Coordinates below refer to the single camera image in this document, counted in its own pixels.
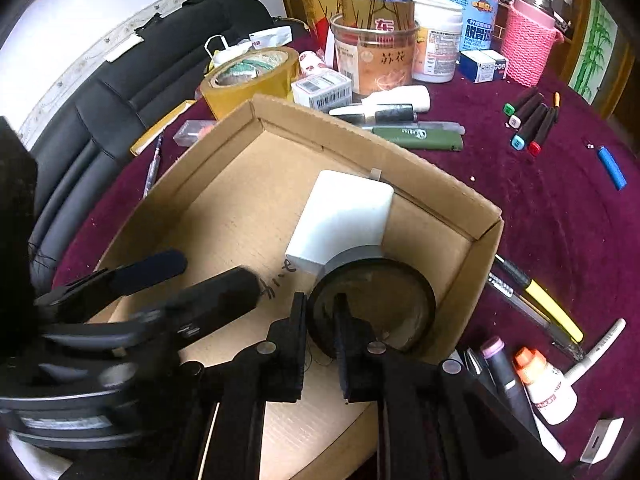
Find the small blue white box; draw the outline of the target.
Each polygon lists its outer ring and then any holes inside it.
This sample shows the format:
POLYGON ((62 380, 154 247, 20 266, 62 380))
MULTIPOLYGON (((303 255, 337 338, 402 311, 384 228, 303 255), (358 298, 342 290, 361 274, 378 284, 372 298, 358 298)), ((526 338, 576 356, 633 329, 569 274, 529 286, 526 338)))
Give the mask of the small blue white box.
POLYGON ((509 60, 495 50, 467 50, 461 51, 459 56, 459 70, 461 75, 474 82, 482 84, 506 78, 509 60))

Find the clear black gel pen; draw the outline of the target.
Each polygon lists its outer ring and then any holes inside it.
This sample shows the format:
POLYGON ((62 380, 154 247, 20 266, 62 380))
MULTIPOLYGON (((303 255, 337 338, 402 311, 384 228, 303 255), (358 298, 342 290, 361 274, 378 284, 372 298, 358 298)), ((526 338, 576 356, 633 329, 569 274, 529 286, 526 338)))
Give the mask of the clear black gel pen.
POLYGON ((575 342, 572 337, 564 330, 563 327, 549 318, 544 312, 541 312, 530 301, 518 294, 511 286, 500 280, 493 273, 488 274, 487 285, 498 292, 506 302, 508 302, 522 315, 529 318, 537 326, 539 326, 552 340, 552 344, 560 349, 575 362, 581 361, 585 356, 584 350, 575 342))

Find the blue cap black marker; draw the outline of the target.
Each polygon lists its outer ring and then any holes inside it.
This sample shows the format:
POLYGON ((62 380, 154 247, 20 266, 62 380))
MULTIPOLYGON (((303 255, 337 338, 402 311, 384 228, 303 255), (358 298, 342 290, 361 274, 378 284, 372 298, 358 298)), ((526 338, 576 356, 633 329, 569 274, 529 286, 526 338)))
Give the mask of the blue cap black marker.
POLYGON ((544 120, 544 116, 546 116, 547 112, 548 106, 544 103, 539 103, 536 110, 534 110, 533 113, 521 123, 520 128, 518 128, 518 131, 511 139, 511 146, 514 150, 524 150, 527 144, 533 140, 534 135, 544 120))

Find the clear jar orange label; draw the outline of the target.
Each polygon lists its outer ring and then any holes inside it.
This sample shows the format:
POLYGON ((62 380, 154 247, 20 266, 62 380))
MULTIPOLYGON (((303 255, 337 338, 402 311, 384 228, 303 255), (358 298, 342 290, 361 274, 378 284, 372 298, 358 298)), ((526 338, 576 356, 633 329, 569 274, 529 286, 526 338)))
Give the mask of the clear jar orange label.
POLYGON ((338 71, 358 96, 412 81, 416 32, 412 1, 340 0, 330 19, 338 71))

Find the white bottle orange cap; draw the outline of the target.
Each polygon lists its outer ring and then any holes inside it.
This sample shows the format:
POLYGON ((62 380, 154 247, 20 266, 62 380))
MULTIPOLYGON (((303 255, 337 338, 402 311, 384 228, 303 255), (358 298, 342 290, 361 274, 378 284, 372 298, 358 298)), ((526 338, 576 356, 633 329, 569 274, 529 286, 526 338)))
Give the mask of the white bottle orange cap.
POLYGON ((551 426, 569 419, 578 396, 563 373, 537 349, 521 348, 515 353, 514 363, 530 402, 542 418, 551 426))

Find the yellow packing tape roll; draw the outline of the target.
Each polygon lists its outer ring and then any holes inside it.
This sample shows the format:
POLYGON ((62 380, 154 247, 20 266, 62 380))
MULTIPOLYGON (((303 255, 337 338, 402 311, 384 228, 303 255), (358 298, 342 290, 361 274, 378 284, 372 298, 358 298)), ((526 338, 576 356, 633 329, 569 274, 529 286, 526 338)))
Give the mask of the yellow packing tape roll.
POLYGON ((250 51, 207 73, 200 92, 217 119, 256 94, 292 101, 300 76, 298 52, 289 47, 250 51))

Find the red cap black marker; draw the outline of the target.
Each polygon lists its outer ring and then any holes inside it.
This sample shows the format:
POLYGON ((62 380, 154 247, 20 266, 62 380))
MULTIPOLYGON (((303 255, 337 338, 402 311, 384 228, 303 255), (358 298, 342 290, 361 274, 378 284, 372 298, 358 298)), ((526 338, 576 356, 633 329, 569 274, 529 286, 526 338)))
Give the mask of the red cap black marker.
POLYGON ((544 141, 548 138, 551 127, 556 122, 557 114, 558 109, 555 106, 552 106, 547 110, 547 114, 544 116, 540 127, 534 135, 533 141, 530 142, 527 147, 527 151, 532 156, 537 157, 541 153, 544 141))

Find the white tub container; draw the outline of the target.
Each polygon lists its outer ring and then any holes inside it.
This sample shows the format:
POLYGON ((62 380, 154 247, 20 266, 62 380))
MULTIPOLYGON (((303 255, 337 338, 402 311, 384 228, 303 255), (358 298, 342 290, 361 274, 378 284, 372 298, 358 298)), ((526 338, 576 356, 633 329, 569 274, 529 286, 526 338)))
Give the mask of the white tub container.
POLYGON ((443 84, 454 78, 462 34, 460 4, 449 0, 411 0, 414 5, 416 50, 412 78, 443 84))

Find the white marker pen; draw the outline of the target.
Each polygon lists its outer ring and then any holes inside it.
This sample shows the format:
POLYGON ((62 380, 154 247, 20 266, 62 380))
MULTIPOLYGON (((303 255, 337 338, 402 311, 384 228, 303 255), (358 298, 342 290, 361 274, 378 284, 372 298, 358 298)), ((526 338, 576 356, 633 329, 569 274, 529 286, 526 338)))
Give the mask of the white marker pen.
POLYGON ((570 386, 574 386, 580 378, 584 377, 602 359, 602 356, 610 350, 614 342, 623 333, 626 325, 626 320, 619 318, 598 343, 586 353, 585 357, 566 372, 564 377, 570 386))

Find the black electrical tape roll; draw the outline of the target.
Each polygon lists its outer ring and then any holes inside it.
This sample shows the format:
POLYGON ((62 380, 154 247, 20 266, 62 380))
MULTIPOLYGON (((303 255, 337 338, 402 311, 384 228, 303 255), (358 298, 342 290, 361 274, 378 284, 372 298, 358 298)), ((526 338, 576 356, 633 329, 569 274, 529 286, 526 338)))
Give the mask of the black electrical tape roll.
POLYGON ((435 293, 420 271, 386 257, 378 246, 347 249, 322 266, 307 300, 309 336, 331 359, 338 294, 346 296, 354 318, 371 324, 378 340, 403 352, 416 348, 435 321, 435 293))

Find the white power adapter with prongs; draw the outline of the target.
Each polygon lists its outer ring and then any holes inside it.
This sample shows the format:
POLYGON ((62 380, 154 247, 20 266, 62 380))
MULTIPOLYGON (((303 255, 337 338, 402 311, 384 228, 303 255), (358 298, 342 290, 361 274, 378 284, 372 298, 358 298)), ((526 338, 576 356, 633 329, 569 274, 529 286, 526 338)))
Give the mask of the white power adapter with prongs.
POLYGON ((285 259, 317 274, 345 250, 382 243, 394 196, 391 185, 322 170, 288 242, 285 259))

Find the black brush marker pen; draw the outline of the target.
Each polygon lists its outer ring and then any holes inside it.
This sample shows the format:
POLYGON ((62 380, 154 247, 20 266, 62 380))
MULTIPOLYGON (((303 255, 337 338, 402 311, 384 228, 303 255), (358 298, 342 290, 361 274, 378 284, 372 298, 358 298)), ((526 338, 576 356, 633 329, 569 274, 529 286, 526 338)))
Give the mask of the black brush marker pen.
POLYGON ((532 407, 520 376, 506 354, 504 341, 498 336, 493 336, 480 346, 480 353, 488 365, 499 399, 506 404, 512 415, 540 440, 532 407))

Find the blue lighter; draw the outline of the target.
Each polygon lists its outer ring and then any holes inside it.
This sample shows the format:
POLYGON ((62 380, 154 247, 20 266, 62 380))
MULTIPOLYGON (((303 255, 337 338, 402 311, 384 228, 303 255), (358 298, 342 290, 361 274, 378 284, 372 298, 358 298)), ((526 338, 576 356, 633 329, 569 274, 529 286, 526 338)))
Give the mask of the blue lighter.
POLYGON ((597 149, 597 156, 612 180, 614 188, 617 191, 621 191, 627 185, 627 180, 612 153, 605 146, 600 146, 597 149))

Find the small white charger block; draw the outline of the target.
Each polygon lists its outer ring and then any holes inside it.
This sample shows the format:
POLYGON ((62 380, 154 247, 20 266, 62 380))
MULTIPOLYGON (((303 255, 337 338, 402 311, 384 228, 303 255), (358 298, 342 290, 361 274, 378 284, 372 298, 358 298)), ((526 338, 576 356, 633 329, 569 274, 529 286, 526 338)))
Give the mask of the small white charger block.
POLYGON ((588 465, 603 462, 610 455, 612 448, 614 448, 623 424, 623 417, 600 419, 596 426, 593 427, 579 461, 588 465))

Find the yellow black pen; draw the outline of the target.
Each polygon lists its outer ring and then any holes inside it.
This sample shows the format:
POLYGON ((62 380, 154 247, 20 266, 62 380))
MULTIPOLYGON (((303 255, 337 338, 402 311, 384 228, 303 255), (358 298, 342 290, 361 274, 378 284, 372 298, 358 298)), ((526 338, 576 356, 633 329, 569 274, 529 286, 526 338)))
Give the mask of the yellow black pen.
POLYGON ((570 315, 546 292, 535 280, 521 270, 510 260, 503 256, 495 255, 495 262, 498 267, 510 275, 512 280, 531 296, 546 311, 555 322, 559 324, 570 335, 575 342, 580 344, 584 339, 582 330, 570 315))

